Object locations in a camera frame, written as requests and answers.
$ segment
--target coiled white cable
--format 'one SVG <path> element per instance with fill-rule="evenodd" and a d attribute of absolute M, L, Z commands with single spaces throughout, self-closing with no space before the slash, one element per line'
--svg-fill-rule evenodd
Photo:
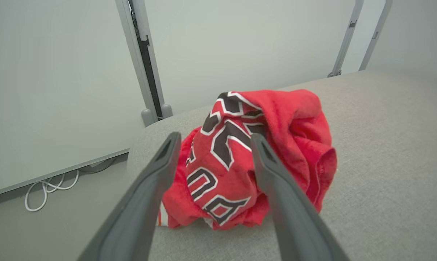
<path fill-rule="evenodd" d="M 76 183 L 77 180 L 78 180 L 78 172 L 79 172 L 79 171 L 76 170 L 75 180 L 74 180 L 74 182 L 72 183 L 72 185 L 70 185 L 70 186 L 67 187 L 67 188 L 62 188 L 62 187 L 61 187 L 62 182 L 64 181 L 64 178 L 66 177 L 66 174 L 65 174 L 65 173 L 62 174 L 61 181 L 59 182 L 58 185 L 53 185 L 53 184 L 50 183 L 51 180 L 53 179 L 53 177 L 49 178 L 48 180 L 41 180 L 41 181 L 38 181 L 38 182 L 33 183 L 33 184 L 30 186 L 30 188 L 28 188 L 27 194 L 25 194 L 25 208 L 26 208 L 28 211 L 30 211 L 30 212 L 35 212 L 35 211 L 41 210 L 41 209 L 45 206 L 46 201 L 48 200 L 48 193 L 53 193 L 53 192 L 55 192 L 56 190 L 68 190 L 68 189 L 72 188 L 72 187 L 75 185 L 75 183 Z M 38 183 L 41 183 L 41 187 L 43 188 L 43 192 L 45 193 L 45 198 L 43 199 L 43 203 L 41 204 L 41 206 L 39 206 L 38 208 L 33 209 L 33 208 L 28 207 L 28 195 L 30 194 L 30 191 L 32 190 L 32 188 L 33 188 L 36 184 L 38 184 Z M 52 190 L 48 190 L 48 186 L 53 187 L 53 189 L 52 189 Z"/>

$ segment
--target gray cushion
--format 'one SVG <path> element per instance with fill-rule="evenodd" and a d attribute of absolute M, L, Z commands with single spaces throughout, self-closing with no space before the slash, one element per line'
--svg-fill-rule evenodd
<path fill-rule="evenodd" d="M 321 99 L 338 171 L 321 217 L 352 260 L 437 260 L 437 84 L 362 71 L 283 88 Z M 170 132 L 185 137 L 211 107 L 162 120 L 132 146 L 132 177 Z M 156 228 L 151 260 L 278 260 L 271 219 L 212 231 L 204 222 Z"/>

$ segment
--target crumpled red cloth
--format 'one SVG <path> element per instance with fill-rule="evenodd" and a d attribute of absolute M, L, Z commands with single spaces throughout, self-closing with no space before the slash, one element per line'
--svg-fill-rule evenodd
<path fill-rule="evenodd" d="M 230 91 L 205 116 L 204 125 L 182 142 L 174 183 L 162 199 L 169 228 L 197 218 L 212 221 L 214 230 L 262 223 L 270 207 L 255 180 L 252 133 L 265 135 L 321 210 L 337 160 L 318 96 L 307 90 Z"/>

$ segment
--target gray floor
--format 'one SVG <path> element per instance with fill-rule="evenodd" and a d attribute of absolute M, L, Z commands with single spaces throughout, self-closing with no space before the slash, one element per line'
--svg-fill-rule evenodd
<path fill-rule="evenodd" d="M 124 154 L 106 170 L 82 173 L 70 190 L 49 194 L 38 212 L 24 207 L 29 186 L 1 194 L 0 260 L 75 260 L 130 185 L 126 161 Z M 75 171 L 66 175 L 63 186 L 74 177 Z M 43 201 L 41 186 L 35 188 L 31 208 Z"/>

